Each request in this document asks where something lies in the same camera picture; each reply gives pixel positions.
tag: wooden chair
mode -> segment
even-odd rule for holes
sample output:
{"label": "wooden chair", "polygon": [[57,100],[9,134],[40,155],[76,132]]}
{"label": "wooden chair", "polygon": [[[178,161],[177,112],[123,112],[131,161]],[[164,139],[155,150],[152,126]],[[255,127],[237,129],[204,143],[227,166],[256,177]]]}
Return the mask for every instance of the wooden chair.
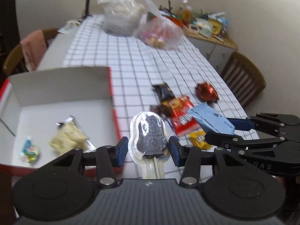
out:
{"label": "wooden chair", "polygon": [[233,52],[221,72],[221,78],[243,108],[247,107],[266,87],[265,78],[244,55]]}
{"label": "wooden chair", "polygon": [[[58,28],[49,28],[42,30],[47,48],[49,47],[47,41],[56,37],[56,35],[58,34],[57,30]],[[3,64],[3,72],[6,74],[7,77],[9,77],[12,74],[23,73],[27,71],[28,70],[25,67],[21,43],[19,43],[7,56]]]}

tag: pink towel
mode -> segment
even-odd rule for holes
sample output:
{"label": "pink towel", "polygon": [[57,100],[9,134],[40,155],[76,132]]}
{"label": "pink towel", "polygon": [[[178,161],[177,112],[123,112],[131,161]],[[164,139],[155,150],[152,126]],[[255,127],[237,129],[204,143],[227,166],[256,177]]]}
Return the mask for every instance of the pink towel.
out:
{"label": "pink towel", "polygon": [[41,30],[32,32],[21,41],[26,67],[29,71],[34,71],[40,64],[47,46]]}

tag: plastic bag handle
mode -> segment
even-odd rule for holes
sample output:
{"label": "plastic bag handle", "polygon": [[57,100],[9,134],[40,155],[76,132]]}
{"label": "plastic bag handle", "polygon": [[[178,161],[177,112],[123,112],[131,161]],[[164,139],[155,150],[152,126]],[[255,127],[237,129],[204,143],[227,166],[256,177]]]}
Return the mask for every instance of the plastic bag handle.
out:
{"label": "plastic bag handle", "polygon": [[153,13],[158,18],[162,18],[163,17],[161,15],[160,11],[158,10],[158,8],[155,6],[154,2],[152,2],[151,0],[145,0],[145,2],[148,5],[149,12]]}

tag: blue candy wrapper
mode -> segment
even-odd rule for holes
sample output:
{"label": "blue candy wrapper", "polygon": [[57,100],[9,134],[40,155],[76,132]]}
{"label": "blue candy wrapper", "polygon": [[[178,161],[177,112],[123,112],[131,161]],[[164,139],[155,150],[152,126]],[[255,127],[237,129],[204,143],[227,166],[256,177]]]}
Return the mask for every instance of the blue candy wrapper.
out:
{"label": "blue candy wrapper", "polygon": [[205,133],[215,131],[222,134],[234,134],[234,126],[226,117],[207,105],[206,102],[187,111],[199,123]]}

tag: wooden countertop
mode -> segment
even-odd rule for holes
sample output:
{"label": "wooden countertop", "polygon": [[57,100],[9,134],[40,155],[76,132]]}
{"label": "wooden countertop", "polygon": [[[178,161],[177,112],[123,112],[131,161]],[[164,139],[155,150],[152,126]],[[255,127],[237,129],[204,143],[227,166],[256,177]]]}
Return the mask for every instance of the wooden countertop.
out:
{"label": "wooden countertop", "polygon": [[208,41],[208,42],[211,42],[211,43],[214,43],[214,44],[218,44],[218,45],[221,45],[221,46],[226,46],[226,47],[232,48],[234,50],[237,50],[237,48],[238,48],[237,44],[229,37],[229,35],[227,35],[227,37],[224,39],[224,42],[221,42],[221,41],[219,41],[218,39],[216,39],[212,36],[210,38],[206,38],[205,36],[200,35],[200,34],[190,33],[188,31],[188,28],[186,28],[185,26],[183,26],[182,30],[183,30],[183,34],[186,37],[192,37],[192,38],[195,38],[195,39],[198,39],[198,40],[205,40],[205,41]]}

